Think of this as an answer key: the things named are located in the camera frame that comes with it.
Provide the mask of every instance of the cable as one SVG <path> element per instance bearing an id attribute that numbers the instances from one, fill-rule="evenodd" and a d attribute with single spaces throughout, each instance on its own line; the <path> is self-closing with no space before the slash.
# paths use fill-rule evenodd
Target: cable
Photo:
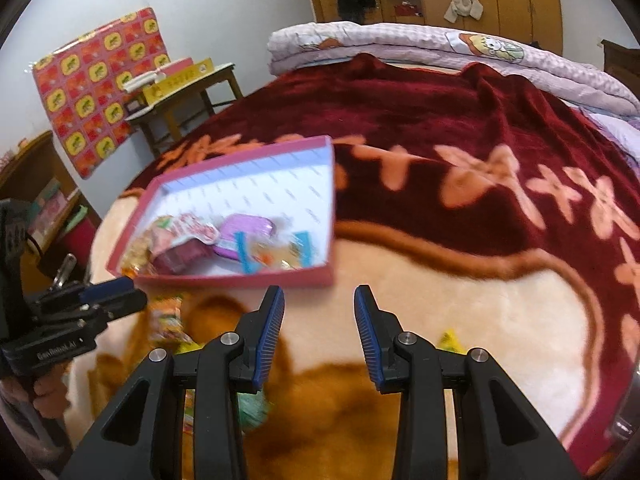
<path id="1" fill-rule="evenodd" d="M 33 236 L 27 233 L 27 240 L 30 241 L 33 244 L 33 246 L 36 248 L 36 250 L 38 251 L 38 254 L 40 255 L 40 258 L 41 259 L 44 258 L 44 254 L 42 254 L 42 249 L 38 245 L 37 241 L 33 239 Z"/>

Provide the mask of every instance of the bed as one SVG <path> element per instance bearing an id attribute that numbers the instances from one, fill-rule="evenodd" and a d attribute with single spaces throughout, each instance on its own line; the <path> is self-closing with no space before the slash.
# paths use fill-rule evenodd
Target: bed
<path id="1" fill-rule="evenodd" d="M 164 153 L 102 222 L 95 282 L 108 279 L 114 242 L 157 174 L 332 137 L 335 283 L 286 290 L 272 411 L 245 437 L 254 478 L 390 477 L 398 399 L 366 377 L 352 311 L 361 283 L 432 342 L 452 331 L 465 350 L 487 348 L 583 473 L 612 445 L 640 344 L 640 103 L 593 67 L 470 35 L 351 23 L 274 33 L 279 78 Z M 231 329 L 262 293 L 193 291 L 190 335 Z M 76 441 L 150 349 L 146 329 L 145 314 L 120 320 L 74 362 L 66 420 Z M 454 466 L 452 431 L 449 452 Z"/>

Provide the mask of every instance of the pink box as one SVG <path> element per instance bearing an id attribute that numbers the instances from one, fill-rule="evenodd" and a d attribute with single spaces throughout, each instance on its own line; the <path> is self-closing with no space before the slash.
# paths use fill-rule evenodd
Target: pink box
<path id="1" fill-rule="evenodd" d="M 242 213 L 264 218 L 284 216 L 290 231 L 308 231 L 314 247 L 312 266 L 242 274 L 237 262 L 221 258 L 207 260 L 202 266 L 196 264 L 195 274 L 141 274 L 135 282 L 260 288 L 331 285 L 334 209 L 334 148 L 330 137 L 309 137 L 211 158 L 151 181 L 116 242 L 107 270 L 121 275 L 120 262 L 129 241 L 158 216 L 193 212 L 211 218 Z"/>
<path id="2" fill-rule="evenodd" d="M 193 64 L 193 59 L 190 57 L 186 57 L 184 59 L 179 59 L 178 61 L 171 62 L 169 64 L 163 65 L 162 68 L 158 72 L 162 72 L 165 75 L 175 74 L 176 72 L 180 72 L 183 68 L 187 68 Z"/>

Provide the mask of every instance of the metal screw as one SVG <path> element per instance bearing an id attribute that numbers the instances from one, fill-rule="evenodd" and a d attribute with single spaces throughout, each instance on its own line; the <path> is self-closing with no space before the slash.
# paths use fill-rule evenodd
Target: metal screw
<path id="1" fill-rule="evenodd" d="M 413 332 L 402 332 L 398 334 L 398 341 L 403 345 L 412 345 L 418 341 L 418 336 Z"/>
<path id="2" fill-rule="evenodd" d="M 484 363 L 489 358 L 489 352 L 484 348 L 474 348 L 471 351 L 471 358 L 478 363 Z"/>
<path id="3" fill-rule="evenodd" d="M 225 332 L 220 336 L 220 342 L 223 345 L 235 345 L 238 341 L 240 341 L 240 336 L 235 332 Z"/>
<path id="4" fill-rule="evenodd" d="M 149 352 L 149 359 L 155 363 L 159 363 L 166 357 L 166 350 L 164 348 L 156 348 Z"/>
<path id="5" fill-rule="evenodd" d="M 633 435 L 633 431 L 626 424 L 622 424 L 619 420 L 616 421 L 616 427 L 620 428 L 620 430 L 624 431 L 629 436 Z"/>

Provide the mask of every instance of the red patterned poster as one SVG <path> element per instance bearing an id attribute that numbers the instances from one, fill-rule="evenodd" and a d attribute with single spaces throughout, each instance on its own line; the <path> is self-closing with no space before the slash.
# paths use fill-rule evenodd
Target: red patterned poster
<path id="1" fill-rule="evenodd" d="M 153 9 L 107 23 L 33 67 L 53 131 L 82 178 L 131 133 L 122 85 L 169 62 Z"/>

